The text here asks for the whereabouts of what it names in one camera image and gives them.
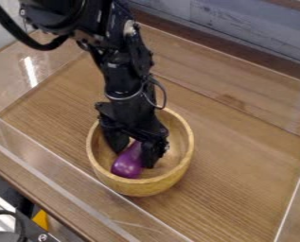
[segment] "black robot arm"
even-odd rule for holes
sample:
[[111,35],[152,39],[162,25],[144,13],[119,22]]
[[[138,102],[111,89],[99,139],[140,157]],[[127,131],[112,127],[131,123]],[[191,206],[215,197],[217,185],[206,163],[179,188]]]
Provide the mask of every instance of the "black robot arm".
[[[20,16],[33,28],[57,37],[41,45],[7,19],[0,9],[0,24],[29,47],[51,50],[67,38],[90,52],[104,75],[108,102],[96,103],[106,141],[118,153],[128,137],[142,142],[143,167],[152,168],[168,147],[168,131],[155,117],[163,109],[166,92],[152,78],[151,52],[147,50],[126,0],[19,0]],[[156,106],[154,86],[163,92],[163,105]]]

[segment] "wooden table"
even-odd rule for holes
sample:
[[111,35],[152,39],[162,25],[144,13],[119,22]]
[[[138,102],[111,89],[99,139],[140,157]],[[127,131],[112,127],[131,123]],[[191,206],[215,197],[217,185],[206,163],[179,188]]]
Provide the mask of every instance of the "wooden table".
[[[130,200],[194,241],[271,241],[300,178],[300,79],[147,26],[143,33],[156,53],[154,74],[168,90],[168,108],[195,134],[195,155],[167,192]],[[102,99],[103,77],[83,54],[0,117],[94,176],[84,139],[96,119],[92,104]],[[0,175],[11,177],[12,170],[0,165]],[[71,186],[79,189],[78,183]],[[29,189],[25,194],[37,201]],[[56,206],[60,216],[55,200],[40,205]]]

